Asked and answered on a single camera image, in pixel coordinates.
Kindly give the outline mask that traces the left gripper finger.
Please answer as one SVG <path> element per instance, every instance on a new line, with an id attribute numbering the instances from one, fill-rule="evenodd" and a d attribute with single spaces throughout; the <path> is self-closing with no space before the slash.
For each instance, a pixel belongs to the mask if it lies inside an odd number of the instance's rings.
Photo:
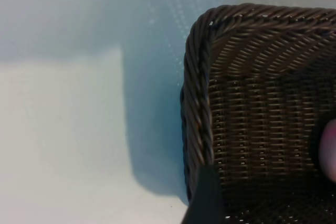
<path id="1" fill-rule="evenodd" d="M 224 223 L 221 185 L 214 166 L 200 168 L 196 190 L 182 223 Z"/>

